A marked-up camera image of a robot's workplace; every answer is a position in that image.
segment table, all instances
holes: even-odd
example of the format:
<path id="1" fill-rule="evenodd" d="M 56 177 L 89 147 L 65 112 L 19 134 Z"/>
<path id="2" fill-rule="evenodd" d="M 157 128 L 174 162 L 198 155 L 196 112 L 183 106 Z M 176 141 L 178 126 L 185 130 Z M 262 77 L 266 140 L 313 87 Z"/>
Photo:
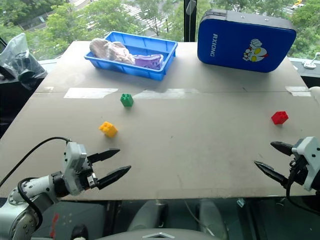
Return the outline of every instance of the table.
<path id="1" fill-rule="evenodd" d="M 84 144 L 89 155 L 121 149 L 95 163 L 99 178 L 132 165 L 118 182 L 69 200 L 284 196 L 285 190 L 254 161 L 288 176 L 291 159 L 270 142 L 295 144 L 301 137 L 320 136 L 318 103 L 285 89 L 305 86 L 287 58 L 270 73 L 237 70 L 203 64 L 196 43 L 179 43 L 166 77 L 158 82 L 96 69 L 83 58 L 88 49 L 89 42 L 70 45 L 4 134 L 0 176 L 40 141 L 65 136 Z M 70 88 L 112 90 L 103 98 L 65 98 Z M 122 93 L 133 95 L 132 108 L 122 106 Z M 282 110 L 289 120 L 274 125 L 270 117 Z M 104 121 L 118 128 L 116 137 L 99 131 Z M 2 186 L 0 197 L 22 178 L 61 170 L 63 149 L 63 142 L 51 142 L 37 150 Z M 310 194 L 298 185 L 291 192 Z"/>

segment white tape strip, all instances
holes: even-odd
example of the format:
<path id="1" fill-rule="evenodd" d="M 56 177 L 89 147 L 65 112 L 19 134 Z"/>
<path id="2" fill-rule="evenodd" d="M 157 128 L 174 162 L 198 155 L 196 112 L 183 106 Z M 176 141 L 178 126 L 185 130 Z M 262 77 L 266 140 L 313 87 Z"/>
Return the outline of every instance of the white tape strip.
<path id="1" fill-rule="evenodd" d="M 85 88 L 85 87 L 70 87 L 65 99 L 103 99 L 105 96 L 115 93 L 118 88 Z"/>
<path id="2" fill-rule="evenodd" d="M 285 86 L 285 89 L 294 97 L 311 97 L 309 88 L 306 86 Z"/>
<path id="3" fill-rule="evenodd" d="M 194 88 L 168 88 L 165 92 L 145 90 L 133 96 L 134 99 L 184 99 L 186 94 L 198 94 Z"/>

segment white robotic arm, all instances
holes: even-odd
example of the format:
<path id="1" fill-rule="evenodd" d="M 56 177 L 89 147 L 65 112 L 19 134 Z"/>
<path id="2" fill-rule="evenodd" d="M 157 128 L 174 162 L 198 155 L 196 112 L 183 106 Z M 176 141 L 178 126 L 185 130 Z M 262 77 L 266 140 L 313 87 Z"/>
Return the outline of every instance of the white robotic arm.
<path id="1" fill-rule="evenodd" d="M 42 223 L 42 213 L 60 198 L 79 195 L 98 187 L 99 190 L 125 175 L 131 166 L 120 167 L 98 180 L 92 164 L 119 152 L 111 148 L 87 157 L 82 144 L 69 141 L 63 154 L 63 173 L 55 172 L 40 178 L 26 178 L 19 182 L 0 208 L 0 240 L 29 240 Z"/>

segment blue tray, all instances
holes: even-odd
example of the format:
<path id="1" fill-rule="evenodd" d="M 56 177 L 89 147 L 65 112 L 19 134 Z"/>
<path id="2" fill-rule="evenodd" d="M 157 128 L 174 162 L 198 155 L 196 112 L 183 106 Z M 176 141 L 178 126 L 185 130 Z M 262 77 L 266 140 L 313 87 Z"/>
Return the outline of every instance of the blue tray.
<path id="1" fill-rule="evenodd" d="M 163 65 L 160 70 L 154 70 L 146 67 L 97 58 L 90 51 L 84 56 L 84 58 L 89 60 L 93 66 L 99 69 L 113 70 L 158 81 L 161 81 L 166 75 L 169 66 L 176 56 L 176 48 L 178 46 L 176 41 L 138 36 L 117 31 L 110 32 L 105 39 L 111 42 L 121 42 L 133 55 L 162 54 Z"/>

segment blue case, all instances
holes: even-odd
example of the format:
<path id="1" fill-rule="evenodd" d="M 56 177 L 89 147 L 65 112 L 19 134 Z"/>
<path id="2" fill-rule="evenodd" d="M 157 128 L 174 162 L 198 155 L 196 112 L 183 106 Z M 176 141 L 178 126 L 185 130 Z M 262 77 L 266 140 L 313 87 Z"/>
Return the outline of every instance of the blue case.
<path id="1" fill-rule="evenodd" d="M 296 35 L 286 19 L 212 9 L 200 22 L 197 54 L 205 64 L 267 73 L 286 57 Z"/>

